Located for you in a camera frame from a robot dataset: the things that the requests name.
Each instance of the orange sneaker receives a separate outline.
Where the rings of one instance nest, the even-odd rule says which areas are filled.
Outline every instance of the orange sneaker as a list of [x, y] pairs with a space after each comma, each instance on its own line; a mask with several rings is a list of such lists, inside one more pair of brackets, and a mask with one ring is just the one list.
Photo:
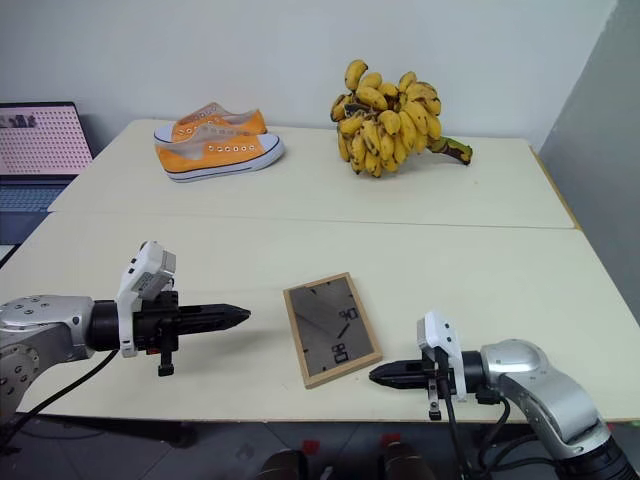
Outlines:
[[284, 153], [280, 137], [270, 133], [230, 137], [207, 125], [187, 141], [155, 140], [156, 153], [169, 178], [192, 182], [268, 167]]
[[218, 103], [210, 103], [186, 117], [156, 130], [155, 136], [164, 142], [189, 140], [201, 125], [215, 126], [219, 135], [256, 135], [267, 133], [260, 110], [231, 113]]

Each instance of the banana stem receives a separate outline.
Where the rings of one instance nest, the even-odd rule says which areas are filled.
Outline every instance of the banana stem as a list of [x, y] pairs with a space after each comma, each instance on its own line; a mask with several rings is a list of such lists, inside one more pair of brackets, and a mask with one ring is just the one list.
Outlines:
[[440, 137], [428, 146], [433, 153], [443, 153], [455, 158], [465, 165], [471, 163], [473, 149], [469, 145], [464, 145], [449, 137]]

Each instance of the white table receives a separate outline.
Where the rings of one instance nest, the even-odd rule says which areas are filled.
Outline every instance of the white table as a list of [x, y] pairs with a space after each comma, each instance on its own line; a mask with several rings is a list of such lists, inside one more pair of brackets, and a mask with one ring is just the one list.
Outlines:
[[286, 154], [259, 172], [169, 180], [153, 148], [159, 120], [131, 123], [50, 211], [574, 228], [526, 141], [461, 138], [471, 166], [431, 153], [394, 177], [356, 176], [332, 130], [274, 127]]
[[[640, 418], [640, 329], [578, 230], [58, 212], [0, 270], [0, 301], [42, 293], [113, 298], [122, 269], [147, 239], [176, 253], [181, 303], [231, 303], [250, 309], [251, 318], [226, 332], [181, 338], [172, 377], [156, 376], [156, 356], [118, 356], [47, 413], [422, 421], [424, 392], [380, 387], [368, 380], [369, 368], [303, 386], [282, 290], [349, 271], [383, 361], [417, 358], [416, 320], [438, 309], [454, 320], [464, 349], [531, 340], [589, 391], [607, 420]], [[103, 356], [45, 372], [21, 410]], [[499, 415], [473, 400], [456, 413], [466, 421]]]

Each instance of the bunch of bananas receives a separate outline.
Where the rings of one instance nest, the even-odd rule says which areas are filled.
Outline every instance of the bunch of bananas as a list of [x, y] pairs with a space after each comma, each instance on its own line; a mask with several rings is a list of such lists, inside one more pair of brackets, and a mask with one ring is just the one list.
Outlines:
[[412, 152], [425, 148], [471, 163], [471, 147], [442, 136], [442, 106], [435, 88], [418, 81], [414, 72], [394, 85], [378, 72], [364, 75], [368, 68], [359, 59], [349, 64], [344, 82], [350, 93], [331, 106], [340, 156], [351, 162], [354, 172], [366, 170], [379, 178], [383, 170], [397, 171]]

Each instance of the black cable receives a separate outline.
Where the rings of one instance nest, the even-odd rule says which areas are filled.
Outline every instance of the black cable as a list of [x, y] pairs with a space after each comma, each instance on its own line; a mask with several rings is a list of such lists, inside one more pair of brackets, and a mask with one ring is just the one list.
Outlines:
[[502, 450], [500, 450], [500, 452], [498, 452], [498, 454], [493, 458], [493, 460], [491, 460], [487, 468], [489, 470], [493, 470], [502, 461], [504, 457], [509, 455], [513, 450], [518, 448], [520, 445], [524, 445], [525, 443], [529, 443], [529, 442], [535, 442], [536, 440], [538, 440], [538, 436], [535, 433], [532, 433], [530, 435], [525, 435], [520, 438], [516, 438], [515, 440], [511, 440], [502, 448]]
[[550, 458], [545, 457], [530, 457], [523, 458], [522, 460], [516, 460], [510, 463], [502, 463], [493, 468], [493, 472], [504, 472], [505, 470], [513, 470], [514, 468], [525, 467], [527, 465], [549, 465], [551, 467], [556, 466], [556, 462]]
[[449, 381], [446, 378], [438, 380], [440, 384], [440, 392], [444, 397], [444, 403], [447, 406], [447, 416], [449, 417], [449, 433], [451, 440], [453, 441], [453, 447], [458, 457], [458, 463], [462, 467], [462, 473], [466, 478], [471, 478], [471, 467], [467, 461], [467, 457], [464, 454], [464, 448], [460, 441], [460, 432], [458, 432], [458, 422], [456, 421], [456, 414], [453, 410], [453, 402], [451, 401], [451, 390], [449, 389]]
[[65, 437], [64, 435], [40, 435], [38, 433], [27, 432], [26, 430], [20, 430], [20, 435], [26, 435], [27, 437], [37, 438], [40, 440], [86, 440], [87, 438], [99, 437], [106, 432], [88, 433], [86, 435], [76, 435], [71, 437]]
[[27, 413], [22, 415], [20, 417], [20, 420], [18, 420], [15, 424], [13, 424], [12, 427], [10, 427], [9, 433], [7, 433], [6, 437], [2, 439], [2, 443], [0, 444], [0, 451], [4, 450], [4, 447], [6, 447], [9, 444], [9, 442], [15, 436], [15, 434], [18, 433], [20, 431], [20, 429], [22, 427], [24, 427], [29, 420], [31, 420], [33, 417], [35, 417], [38, 413], [40, 413], [42, 410], [47, 408], [53, 402], [58, 400], [60, 397], [63, 397], [64, 395], [69, 393], [71, 390], [73, 390], [74, 388], [82, 385], [84, 382], [86, 382], [91, 377], [93, 377], [96, 373], [98, 373], [100, 370], [102, 370], [104, 367], [106, 367], [107, 364], [111, 360], [113, 360], [113, 358], [117, 355], [117, 353], [118, 353], [118, 350], [111, 351], [109, 353], [109, 355], [107, 355], [104, 360], [102, 360], [98, 365], [93, 367], [89, 372], [85, 373], [78, 380], [76, 380], [72, 384], [66, 386], [65, 388], [63, 388], [62, 390], [58, 391], [57, 393], [54, 393], [49, 398], [47, 398], [45, 401], [39, 403], [38, 405], [33, 407], [31, 410], [29, 410]]
[[491, 447], [491, 444], [493, 443], [493, 440], [496, 438], [496, 435], [498, 435], [498, 432], [500, 432], [500, 429], [502, 429], [505, 423], [507, 423], [507, 420], [509, 419], [509, 415], [511, 414], [511, 405], [509, 405], [509, 401], [503, 396], [500, 396], [500, 401], [504, 405], [504, 411], [502, 412], [500, 419], [487, 432], [484, 439], [482, 440], [482, 443], [480, 444], [480, 449], [478, 450], [478, 465], [483, 470], [487, 468], [487, 465], [484, 460], [484, 457], [487, 454], [487, 450], [489, 450], [489, 448]]

